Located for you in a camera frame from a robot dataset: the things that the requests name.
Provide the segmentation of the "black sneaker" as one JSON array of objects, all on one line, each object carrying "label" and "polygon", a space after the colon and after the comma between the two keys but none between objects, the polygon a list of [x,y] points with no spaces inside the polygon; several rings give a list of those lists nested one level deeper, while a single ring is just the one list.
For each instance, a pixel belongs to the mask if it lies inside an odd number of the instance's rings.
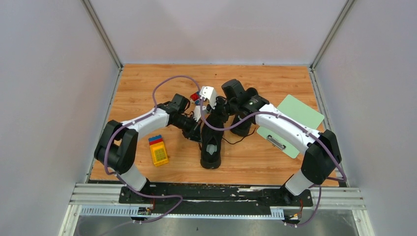
[{"label": "black sneaker", "polygon": [[217,169],[221,165],[221,142],[224,131],[211,129],[206,124],[201,130],[202,145],[200,164],[205,169]]},{"label": "black sneaker", "polygon": [[[244,117],[247,116],[248,113],[242,108],[242,105],[248,102],[252,96],[257,95],[257,94],[258,92],[255,88],[248,88],[242,95],[237,96],[236,102],[237,102],[238,109],[235,113],[235,117],[232,121],[232,125],[235,125],[236,123],[238,123]],[[240,125],[232,128],[230,131],[235,135],[244,137],[249,134],[250,127],[251,127],[251,121],[246,120]]]}]

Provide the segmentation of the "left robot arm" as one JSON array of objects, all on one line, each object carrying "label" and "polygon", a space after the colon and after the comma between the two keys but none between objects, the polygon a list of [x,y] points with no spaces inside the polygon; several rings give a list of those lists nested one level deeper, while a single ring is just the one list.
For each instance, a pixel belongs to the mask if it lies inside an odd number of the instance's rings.
[{"label": "left robot arm", "polygon": [[200,123],[185,114],[190,101],[175,94],[171,101],[158,104],[156,109],[135,119],[109,121],[100,136],[94,158],[113,169],[121,180],[131,186],[132,197],[139,203],[150,199],[149,180],[135,166],[137,142],[144,136],[173,125],[182,131],[184,138],[201,142]]}]

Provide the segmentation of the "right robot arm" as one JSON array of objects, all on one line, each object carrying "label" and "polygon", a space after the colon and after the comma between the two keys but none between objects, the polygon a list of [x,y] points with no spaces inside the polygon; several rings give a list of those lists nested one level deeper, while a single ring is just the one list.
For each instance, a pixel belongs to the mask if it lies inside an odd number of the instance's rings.
[{"label": "right robot arm", "polygon": [[330,179],[335,169],[342,170],[337,138],[332,131],[320,132],[297,122],[259,96],[256,89],[244,89],[236,79],[224,83],[222,89],[225,97],[219,96],[213,87],[203,86],[200,90],[200,100],[208,101],[205,129],[223,134],[224,123],[234,116],[228,128],[232,133],[245,137],[251,125],[256,124],[279,135],[304,155],[300,169],[280,187],[283,203],[294,205],[304,190]]}]

